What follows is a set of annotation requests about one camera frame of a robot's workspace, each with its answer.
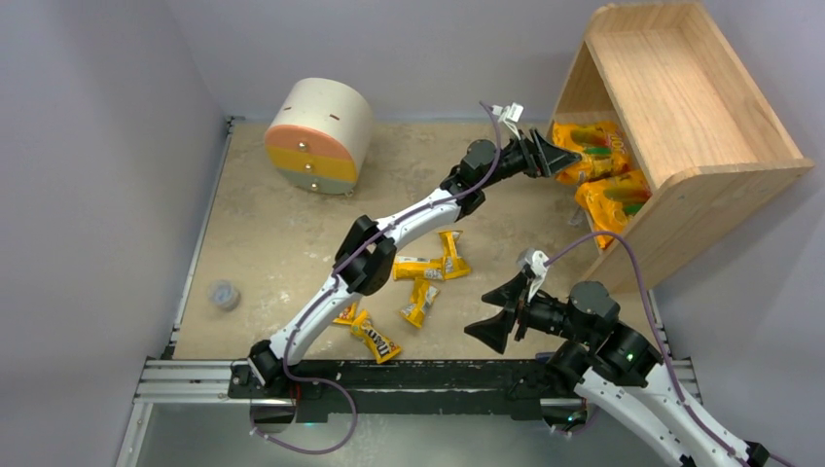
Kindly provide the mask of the large orange candy bag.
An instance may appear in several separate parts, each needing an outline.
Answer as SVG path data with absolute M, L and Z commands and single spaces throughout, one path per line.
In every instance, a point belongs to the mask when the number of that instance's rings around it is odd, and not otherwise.
M 553 123 L 553 143 L 578 153 L 575 162 L 556 175 L 563 185 L 581 185 L 630 170 L 631 155 L 620 126 L 611 121 L 593 124 Z
M 594 231 L 620 234 L 651 195 L 644 172 L 631 170 L 584 183 L 574 199 L 589 215 Z

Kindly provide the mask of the yellow candy pack horizontal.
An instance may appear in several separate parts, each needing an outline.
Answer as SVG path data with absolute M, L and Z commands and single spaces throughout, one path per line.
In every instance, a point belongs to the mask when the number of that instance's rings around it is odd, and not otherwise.
M 443 263 L 440 259 L 396 256 L 392 268 L 394 280 L 427 279 L 443 280 Z

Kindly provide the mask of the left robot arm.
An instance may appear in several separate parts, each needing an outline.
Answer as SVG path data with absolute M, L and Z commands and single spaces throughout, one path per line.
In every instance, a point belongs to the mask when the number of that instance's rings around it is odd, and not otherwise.
M 380 290 L 405 246 L 472 214 L 485 201 L 484 188 L 517 174 L 552 178 L 581 158 L 535 129 L 511 138 L 504 147 L 476 140 L 426 198 L 377 220 L 357 218 L 318 292 L 281 330 L 251 346 L 247 361 L 258 384 L 270 387 L 284 377 L 342 311 Z

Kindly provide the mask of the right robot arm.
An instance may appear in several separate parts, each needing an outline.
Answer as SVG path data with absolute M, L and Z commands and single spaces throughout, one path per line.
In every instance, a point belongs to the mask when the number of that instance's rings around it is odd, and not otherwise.
M 528 330 L 562 338 L 546 362 L 553 382 L 609 413 L 668 466 L 763 466 L 769 451 L 724 428 L 672 378 L 663 354 L 620 319 L 620 305 L 597 281 L 576 283 L 564 301 L 523 270 L 483 294 L 499 306 L 465 334 L 504 352 Z

